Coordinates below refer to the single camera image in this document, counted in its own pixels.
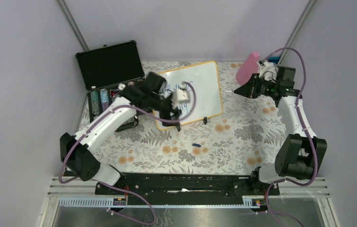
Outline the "blue marker cap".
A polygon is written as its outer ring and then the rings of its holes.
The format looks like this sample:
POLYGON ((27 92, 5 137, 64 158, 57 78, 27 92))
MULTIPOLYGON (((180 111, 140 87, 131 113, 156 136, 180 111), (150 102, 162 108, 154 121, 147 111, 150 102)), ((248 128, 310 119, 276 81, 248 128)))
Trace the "blue marker cap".
POLYGON ((201 144, 193 143, 192 146, 193 146, 193 147, 198 147, 198 148, 200 148, 200 147, 201 147, 201 144))

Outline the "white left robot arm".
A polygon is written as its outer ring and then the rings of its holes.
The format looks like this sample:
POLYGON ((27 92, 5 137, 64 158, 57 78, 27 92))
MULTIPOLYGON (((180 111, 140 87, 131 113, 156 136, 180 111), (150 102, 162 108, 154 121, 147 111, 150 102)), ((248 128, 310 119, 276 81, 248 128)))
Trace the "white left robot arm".
POLYGON ((186 86, 187 83, 183 82, 165 97, 161 90, 166 87, 166 79, 154 72, 133 85, 120 84, 117 97, 95 120, 73 135, 65 133, 61 136, 59 182, 67 183, 62 175, 68 168, 82 181, 95 180, 106 184, 112 194, 121 193, 125 184, 120 178, 121 173, 111 165, 98 161, 93 152, 138 112, 166 124, 179 124, 181 111, 178 105, 191 99, 186 86))

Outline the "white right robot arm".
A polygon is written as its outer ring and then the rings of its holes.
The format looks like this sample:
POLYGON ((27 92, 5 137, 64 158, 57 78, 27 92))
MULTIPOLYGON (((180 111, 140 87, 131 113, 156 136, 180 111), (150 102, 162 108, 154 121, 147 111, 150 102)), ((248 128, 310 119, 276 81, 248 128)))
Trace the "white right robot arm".
POLYGON ((271 97, 286 127, 284 140, 273 164, 258 167, 252 173, 249 189, 260 195, 268 188, 268 183, 280 180, 314 180, 327 149, 327 142, 313 132, 303 110, 303 100, 298 89, 294 89, 296 70, 278 67, 275 80, 265 80, 260 73, 254 73, 247 83, 234 90, 246 98, 271 97))

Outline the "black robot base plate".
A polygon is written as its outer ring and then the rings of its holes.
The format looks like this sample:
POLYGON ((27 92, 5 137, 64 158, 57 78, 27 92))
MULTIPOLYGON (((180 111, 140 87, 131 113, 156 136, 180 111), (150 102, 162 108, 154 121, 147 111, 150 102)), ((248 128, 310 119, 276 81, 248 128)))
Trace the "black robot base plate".
POLYGON ((115 187, 135 192, 151 205, 239 205, 244 196, 264 197, 267 183, 247 175, 124 173, 115 187))

